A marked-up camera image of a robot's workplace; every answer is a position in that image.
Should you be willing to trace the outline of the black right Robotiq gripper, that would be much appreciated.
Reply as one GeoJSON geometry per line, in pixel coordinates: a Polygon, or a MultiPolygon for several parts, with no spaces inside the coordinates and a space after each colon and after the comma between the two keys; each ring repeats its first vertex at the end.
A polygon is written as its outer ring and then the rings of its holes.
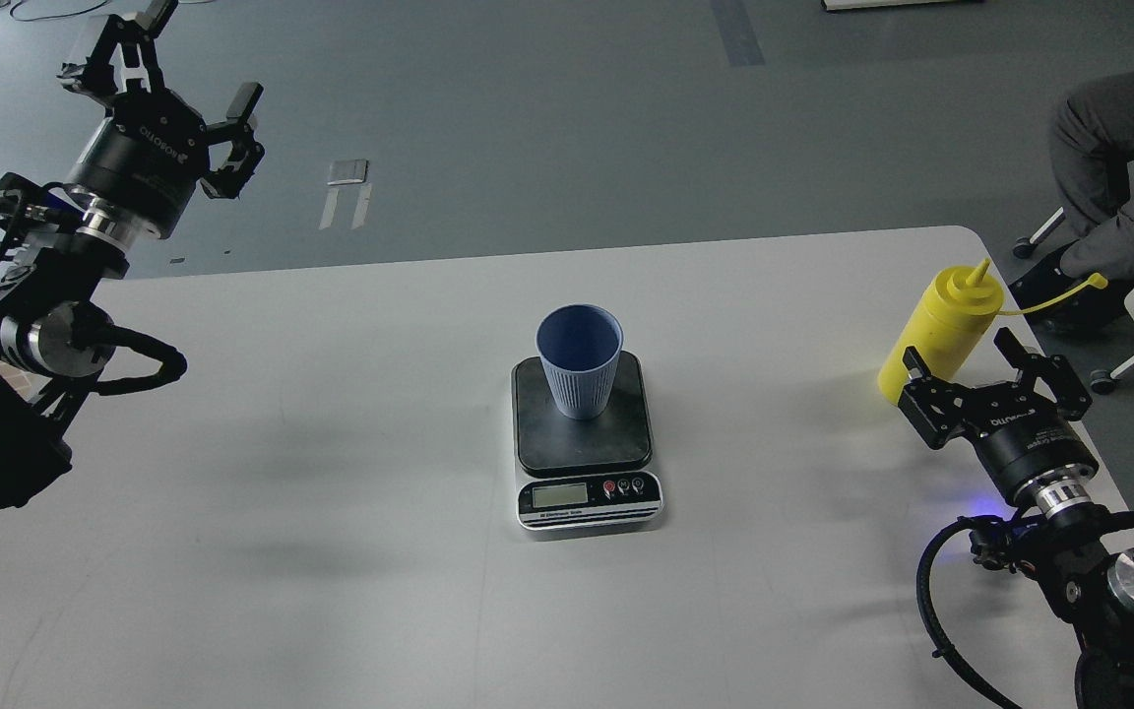
{"type": "Polygon", "coordinates": [[[1084,483],[1097,475],[1099,462],[1070,427],[1093,400],[1065,355],[1029,351],[1008,328],[993,343],[1016,377],[978,389],[933,375],[916,346],[906,347],[902,363],[909,380],[897,408],[932,450],[967,440],[1004,503],[1025,510],[1039,507],[1040,490],[1053,482],[1084,483]],[[1036,382],[1052,399],[1036,393],[1036,382]]]}

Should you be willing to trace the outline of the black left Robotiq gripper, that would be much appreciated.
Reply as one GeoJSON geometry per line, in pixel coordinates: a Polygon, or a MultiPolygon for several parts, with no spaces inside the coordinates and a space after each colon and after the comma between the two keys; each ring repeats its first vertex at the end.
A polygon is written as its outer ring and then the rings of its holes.
{"type": "Polygon", "coordinates": [[[237,199],[265,157],[255,138],[264,86],[242,84],[225,121],[208,127],[166,88],[155,40],[177,6],[153,1],[144,12],[90,18],[57,75],[68,93],[107,111],[64,179],[67,193],[83,206],[104,199],[152,225],[160,239],[172,236],[198,184],[208,199],[237,199]],[[209,147],[221,144],[229,154],[209,170],[209,147]]]}

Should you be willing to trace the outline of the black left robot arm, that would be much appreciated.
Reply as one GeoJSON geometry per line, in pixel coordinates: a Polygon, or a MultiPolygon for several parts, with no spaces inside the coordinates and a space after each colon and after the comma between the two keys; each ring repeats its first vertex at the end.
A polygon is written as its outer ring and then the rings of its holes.
{"type": "Polygon", "coordinates": [[[71,471],[64,436],[91,396],[152,391],[186,372],[175,346],[117,326],[92,297],[139,239],[170,238],[197,192],[237,199],[265,155],[264,88],[244,84],[212,124],[169,88],[156,39],[177,10],[88,22],[58,81],[102,121],[66,179],[0,178],[0,510],[71,471]]]}

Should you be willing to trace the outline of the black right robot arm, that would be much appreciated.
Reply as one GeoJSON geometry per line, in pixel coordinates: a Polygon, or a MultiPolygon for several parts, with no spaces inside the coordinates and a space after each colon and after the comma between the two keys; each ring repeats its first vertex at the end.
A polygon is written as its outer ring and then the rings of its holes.
{"type": "Polygon", "coordinates": [[[908,382],[897,407],[919,438],[936,450],[967,440],[1014,510],[1009,520],[960,517],[933,535],[917,563],[919,619],[936,659],[990,703],[1012,706],[954,645],[933,604],[933,562],[967,533],[980,568],[1025,575],[1074,628],[1076,704],[1134,708],[1134,510],[1107,510],[1088,493],[1098,466],[1072,425],[1091,396],[1061,355],[1027,351],[1008,329],[995,346],[1016,377],[979,387],[937,377],[914,347],[902,355],[908,382]]]}

